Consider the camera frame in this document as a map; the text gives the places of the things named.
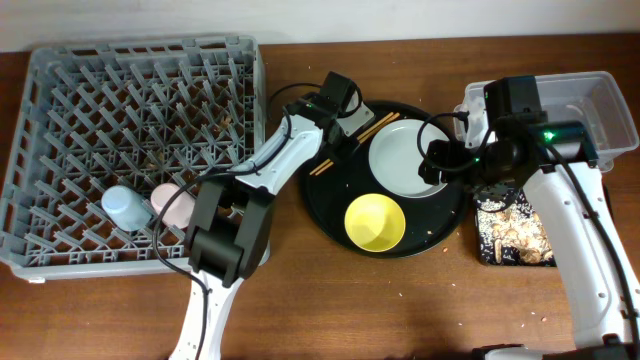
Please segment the yellow bowl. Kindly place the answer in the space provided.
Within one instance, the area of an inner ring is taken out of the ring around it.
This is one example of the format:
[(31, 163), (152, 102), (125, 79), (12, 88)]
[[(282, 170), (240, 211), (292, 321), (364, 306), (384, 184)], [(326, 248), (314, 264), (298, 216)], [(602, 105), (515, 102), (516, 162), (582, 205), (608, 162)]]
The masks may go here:
[(382, 253), (395, 248), (406, 231), (405, 214), (392, 198), (376, 193), (353, 200), (346, 209), (344, 227), (358, 248)]

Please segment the pink plastic cup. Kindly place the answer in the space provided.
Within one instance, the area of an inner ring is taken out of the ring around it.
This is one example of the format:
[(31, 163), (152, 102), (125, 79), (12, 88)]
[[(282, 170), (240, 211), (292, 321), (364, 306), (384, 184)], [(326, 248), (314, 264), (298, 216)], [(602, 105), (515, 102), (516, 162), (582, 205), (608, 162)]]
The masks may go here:
[[(157, 214), (163, 210), (169, 199), (175, 195), (180, 187), (173, 183), (158, 185), (151, 193), (150, 202)], [(187, 228), (193, 214), (196, 200), (188, 192), (181, 193), (169, 206), (162, 221), (167, 226), (180, 229)]]

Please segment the blue plastic cup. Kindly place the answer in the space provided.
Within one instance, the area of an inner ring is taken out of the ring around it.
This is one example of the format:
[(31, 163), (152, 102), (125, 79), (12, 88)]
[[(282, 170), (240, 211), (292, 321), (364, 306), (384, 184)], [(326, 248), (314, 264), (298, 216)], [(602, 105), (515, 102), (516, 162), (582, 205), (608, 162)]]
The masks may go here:
[(112, 222), (127, 232), (144, 228), (152, 218), (143, 197), (122, 185), (108, 188), (102, 195), (101, 206)]

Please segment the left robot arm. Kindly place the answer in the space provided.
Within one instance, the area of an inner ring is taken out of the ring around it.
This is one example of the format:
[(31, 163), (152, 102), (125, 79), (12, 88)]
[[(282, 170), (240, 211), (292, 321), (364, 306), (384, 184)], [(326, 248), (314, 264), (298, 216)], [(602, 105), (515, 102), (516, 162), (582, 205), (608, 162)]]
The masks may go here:
[(171, 358), (220, 358), (234, 298), (268, 258), (277, 194), (308, 160), (320, 153), (336, 160), (340, 147), (355, 145), (346, 121), (367, 121), (363, 96), (353, 80), (331, 72), (318, 91), (283, 107), (277, 130), (248, 160), (178, 189), (198, 194), (184, 237), (191, 295)]

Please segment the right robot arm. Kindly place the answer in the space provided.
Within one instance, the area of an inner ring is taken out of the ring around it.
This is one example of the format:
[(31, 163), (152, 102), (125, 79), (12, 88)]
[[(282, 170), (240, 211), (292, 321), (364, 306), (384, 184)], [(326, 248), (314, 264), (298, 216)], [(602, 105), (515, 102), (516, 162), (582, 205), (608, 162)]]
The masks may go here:
[(471, 193), (522, 191), (546, 231), (571, 310), (576, 348), (562, 358), (638, 358), (639, 281), (586, 127), (550, 121), (532, 76), (492, 81), (483, 99), (481, 143), (448, 137), (419, 144), (419, 176), (430, 185), (458, 182)]

